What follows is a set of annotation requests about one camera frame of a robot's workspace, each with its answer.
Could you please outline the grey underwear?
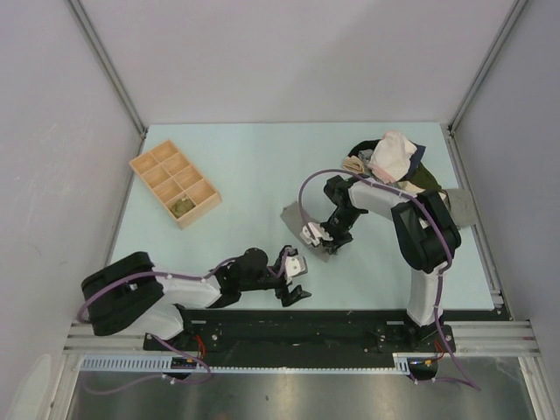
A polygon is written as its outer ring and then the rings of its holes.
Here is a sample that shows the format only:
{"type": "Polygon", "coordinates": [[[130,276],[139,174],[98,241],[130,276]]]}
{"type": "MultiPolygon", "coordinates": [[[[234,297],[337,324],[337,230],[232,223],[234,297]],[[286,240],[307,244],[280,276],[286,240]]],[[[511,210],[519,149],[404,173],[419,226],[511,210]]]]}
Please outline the grey underwear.
{"type": "Polygon", "coordinates": [[[330,259],[330,255],[326,253],[326,250],[321,244],[319,247],[314,248],[307,246],[300,238],[300,232],[305,223],[316,222],[320,224],[317,220],[313,219],[304,209],[300,207],[297,201],[294,201],[290,205],[286,206],[280,214],[281,220],[284,222],[286,227],[290,232],[302,243],[302,245],[316,258],[320,261],[327,263],[330,259]]]}

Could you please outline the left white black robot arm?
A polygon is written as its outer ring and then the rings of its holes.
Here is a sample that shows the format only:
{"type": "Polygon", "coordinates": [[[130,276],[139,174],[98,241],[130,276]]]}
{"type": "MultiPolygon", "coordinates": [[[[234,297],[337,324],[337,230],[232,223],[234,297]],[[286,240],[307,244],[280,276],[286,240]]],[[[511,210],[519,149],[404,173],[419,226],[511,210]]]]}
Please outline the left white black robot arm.
{"type": "Polygon", "coordinates": [[[151,334],[181,350],[193,339],[186,311],[223,309],[252,291],[273,291],[290,307],[312,295],[292,283],[306,272],[305,258],[289,245],[273,263],[263,250],[249,248],[201,276],[157,269],[148,253],[137,251],[82,281],[84,303],[77,319],[97,336],[151,334]]]}

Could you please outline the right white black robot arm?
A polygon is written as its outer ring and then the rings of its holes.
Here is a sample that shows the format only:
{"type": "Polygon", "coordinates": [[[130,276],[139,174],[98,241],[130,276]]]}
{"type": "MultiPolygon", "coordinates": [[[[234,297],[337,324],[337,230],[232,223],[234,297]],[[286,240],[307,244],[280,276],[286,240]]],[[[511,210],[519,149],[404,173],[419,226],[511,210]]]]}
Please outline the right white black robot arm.
{"type": "Polygon", "coordinates": [[[340,175],[326,181],[324,193],[335,209],[327,221],[316,226],[319,238],[313,243],[328,256],[354,239],[351,229],[362,215],[377,214],[394,224],[401,255],[411,268],[403,339],[410,349],[425,350],[443,331],[444,276],[461,245],[459,228],[439,193],[413,195],[340,175]]]}

